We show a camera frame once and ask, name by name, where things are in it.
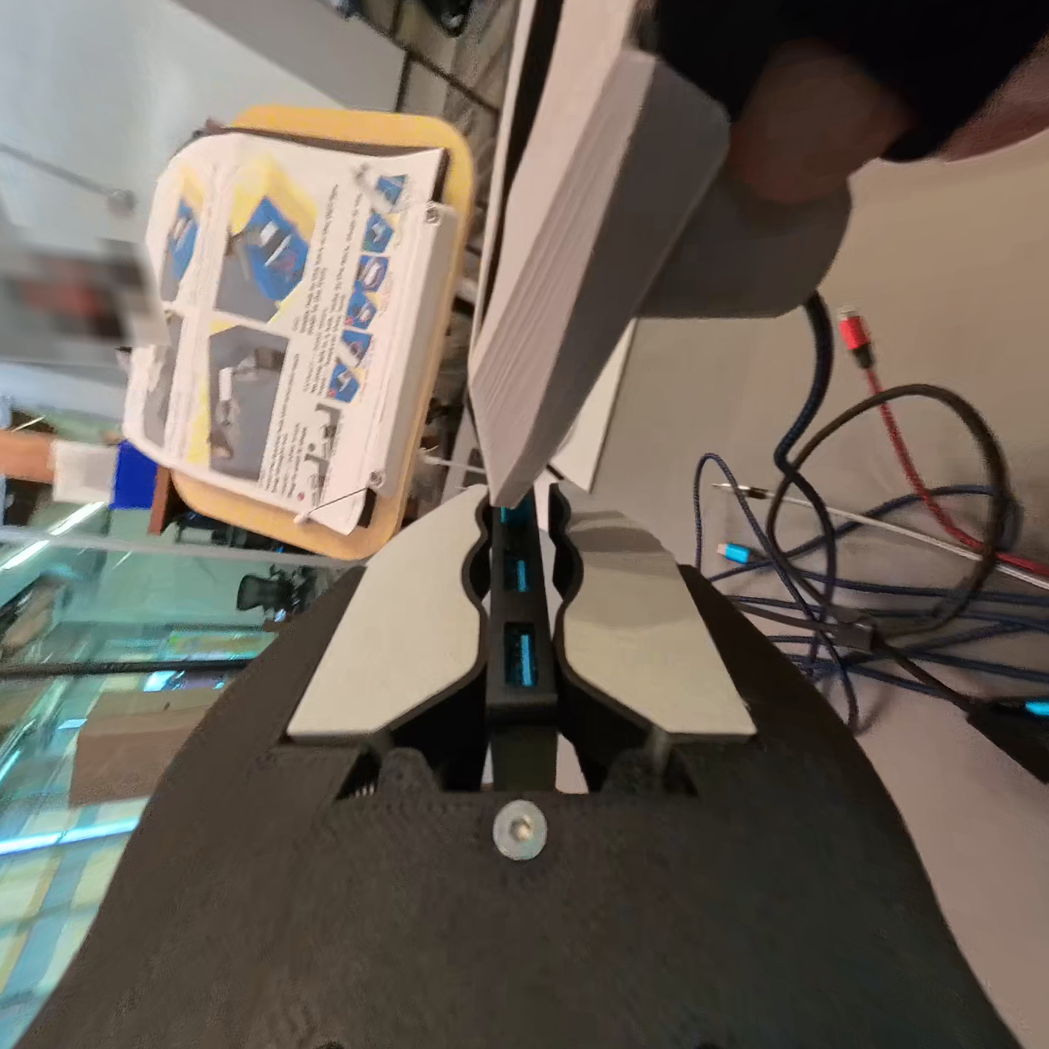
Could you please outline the person's right forearm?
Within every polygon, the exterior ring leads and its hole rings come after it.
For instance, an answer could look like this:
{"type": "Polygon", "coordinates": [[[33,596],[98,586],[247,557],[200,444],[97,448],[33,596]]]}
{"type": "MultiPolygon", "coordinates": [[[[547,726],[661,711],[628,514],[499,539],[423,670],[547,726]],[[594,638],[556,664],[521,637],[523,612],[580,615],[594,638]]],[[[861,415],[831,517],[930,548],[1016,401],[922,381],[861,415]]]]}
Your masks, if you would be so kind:
{"type": "Polygon", "coordinates": [[[656,2],[660,57],[736,123],[782,46],[811,41],[899,99],[909,127],[880,155],[926,160],[1047,42],[1046,1],[656,2]]]}

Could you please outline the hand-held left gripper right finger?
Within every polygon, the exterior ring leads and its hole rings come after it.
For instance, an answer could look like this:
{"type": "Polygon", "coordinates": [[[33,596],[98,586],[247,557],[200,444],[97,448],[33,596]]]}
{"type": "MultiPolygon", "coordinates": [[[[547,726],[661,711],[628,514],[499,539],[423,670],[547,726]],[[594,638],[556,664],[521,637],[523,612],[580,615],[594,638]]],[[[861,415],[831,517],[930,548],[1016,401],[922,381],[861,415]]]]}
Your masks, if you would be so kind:
{"type": "Polygon", "coordinates": [[[550,498],[561,732],[582,758],[746,741],[756,728],[662,542],[618,511],[550,498]]]}

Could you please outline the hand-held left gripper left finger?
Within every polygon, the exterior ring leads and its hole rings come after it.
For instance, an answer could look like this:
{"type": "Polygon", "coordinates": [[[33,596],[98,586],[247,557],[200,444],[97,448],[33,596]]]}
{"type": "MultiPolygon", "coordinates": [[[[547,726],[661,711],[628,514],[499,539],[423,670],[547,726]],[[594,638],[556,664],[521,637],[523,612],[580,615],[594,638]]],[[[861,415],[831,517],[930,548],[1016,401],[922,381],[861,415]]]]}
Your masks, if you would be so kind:
{"type": "Polygon", "coordinates": [[[487,617],[487,497],[454,497],[374,554],[286,733],[296,742],[372,738],[479,666],[487,617]]]}

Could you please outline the person's right hand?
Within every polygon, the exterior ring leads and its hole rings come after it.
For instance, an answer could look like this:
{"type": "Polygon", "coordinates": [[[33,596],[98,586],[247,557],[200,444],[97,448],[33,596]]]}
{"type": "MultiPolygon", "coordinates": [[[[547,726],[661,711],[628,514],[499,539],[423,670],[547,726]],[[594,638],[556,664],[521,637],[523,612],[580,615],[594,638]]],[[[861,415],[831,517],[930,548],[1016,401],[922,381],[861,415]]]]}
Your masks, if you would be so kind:
{"type": "Polygon", "coordinates": [[[734,179],[772,204],[816,201],[909,132],[901,98],[815,39],[777,47],[738,119],[728,154],[734,179]]]}

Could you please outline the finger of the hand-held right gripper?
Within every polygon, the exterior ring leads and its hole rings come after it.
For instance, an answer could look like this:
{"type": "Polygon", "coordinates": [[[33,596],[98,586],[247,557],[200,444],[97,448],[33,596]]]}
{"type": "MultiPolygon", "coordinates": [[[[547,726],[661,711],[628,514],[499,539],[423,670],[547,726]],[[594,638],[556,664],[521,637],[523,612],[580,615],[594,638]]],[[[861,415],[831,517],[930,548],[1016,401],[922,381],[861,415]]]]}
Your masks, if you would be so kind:
{"type": "Polygon", "coordinates": [[[642,2],[564,2],[469,356],[491,505],[519,505],[715,181],[723,108],[641,42],[642,2]]]}

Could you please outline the black usb hub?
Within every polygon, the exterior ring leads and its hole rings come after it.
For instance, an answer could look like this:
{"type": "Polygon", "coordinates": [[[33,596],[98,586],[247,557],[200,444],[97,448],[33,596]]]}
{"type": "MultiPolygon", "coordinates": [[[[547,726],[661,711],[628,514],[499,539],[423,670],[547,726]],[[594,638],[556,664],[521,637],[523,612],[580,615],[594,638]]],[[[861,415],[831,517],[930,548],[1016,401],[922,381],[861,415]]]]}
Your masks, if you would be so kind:
{"type": "Polygon", "coordinates": [[[556,791],[559,700],[535,497],[493,508],[486,720],[494,789],[556,791]]]}

